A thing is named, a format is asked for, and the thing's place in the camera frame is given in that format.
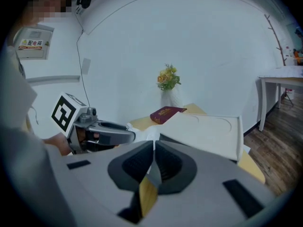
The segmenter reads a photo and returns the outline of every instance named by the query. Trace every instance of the floor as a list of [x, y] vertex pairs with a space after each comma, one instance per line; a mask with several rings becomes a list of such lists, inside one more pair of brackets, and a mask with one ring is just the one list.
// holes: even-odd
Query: floor
[[255, 128], [244, 137], [265, 184], [277, 196], [294, 188], [303, 170], [303, 95], [295, 93], [293, 103], [284, 99], [266, 118], [262, 132]]

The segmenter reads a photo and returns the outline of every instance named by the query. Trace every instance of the book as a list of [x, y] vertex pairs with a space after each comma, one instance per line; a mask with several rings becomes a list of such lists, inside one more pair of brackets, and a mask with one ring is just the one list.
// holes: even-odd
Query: book
[[150, 115], [151, 120], [158, 124], [164, 124], [168, 119], [170, 119], [177, 112], [184, 112], [187, 108], [177, 108], [177, 107], [169, 107], [165, 106], [156, 112]]

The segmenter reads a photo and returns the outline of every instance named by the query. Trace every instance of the yellow tabletop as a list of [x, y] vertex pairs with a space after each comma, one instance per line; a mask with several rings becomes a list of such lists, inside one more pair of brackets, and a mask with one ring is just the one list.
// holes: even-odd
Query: yellow tabletop
[[[201, 108], [199, 108], [195, 104], [188, 104], [184, 107], [187, 108], [185, 113], [206, 114]], [[137, 128], [141, 131], [147, 129], [152, 125], [158, 125], [156, 122], [152, 121], [149, 116], [130, 121], [130, 123], [134, 128]], [[257, 164], [253, 161], [253, 159], [246, 153], [245, 150], [243, 151], [238, 166], [253, 175], [262, 183], [265, 183], [265, 176], [263, 175]], [[149, 182], [147, 177], [145, 177], [140, 184], [139, 195], [142, 215], [145, 216], [157, 200], [157, 189]]]

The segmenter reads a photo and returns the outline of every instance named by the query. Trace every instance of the black wire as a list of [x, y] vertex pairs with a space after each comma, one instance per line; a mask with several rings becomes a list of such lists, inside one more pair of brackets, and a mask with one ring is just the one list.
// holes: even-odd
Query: black wire
[[82, 84], [83, 84], [83, 88], [84, 88], [84, 92], [85, 92], [85, 96], [87, 98], [87, 102], [89, 103], [89, 98], [87, 97], [87, 93], [86, 93], [86, 90], [85, 90], [85, 86], [84, 86], [84, 81], [83, 81], [83, 75], [82, 75], [82, 68], [81, 68], [81, 61], [80, 61], [80, 54], [79, 54], [79, 48], [78, 48], [78, 41], [80, 39], [80, 37], [83, 35], [83, 29], [82, 29], [82, 32], [81, 32], [81, 35], [79, 36], [78, 40], [77, 40], [77, 51], [78, 51], [78, 57], [79, 57], [79, 65], [80, 65], [80, 71], [81, 71], [81, 78], [82, 78]]

